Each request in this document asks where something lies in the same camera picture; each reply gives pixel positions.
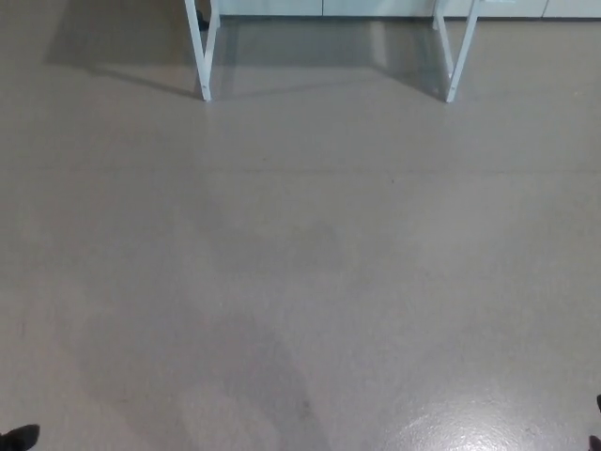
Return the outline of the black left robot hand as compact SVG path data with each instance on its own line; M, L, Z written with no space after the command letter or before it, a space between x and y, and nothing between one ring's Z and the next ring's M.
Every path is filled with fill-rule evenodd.
M38 442L40 426L31 424L14 428L0 436L0 451L28 451Z

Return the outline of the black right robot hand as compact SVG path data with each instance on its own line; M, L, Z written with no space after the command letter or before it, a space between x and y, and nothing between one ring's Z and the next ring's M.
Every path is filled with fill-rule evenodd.
M601 412L601 395L596 397L597 409ZM588 439L588 446L590 451L601 451L601 439L599 436L591 435Z

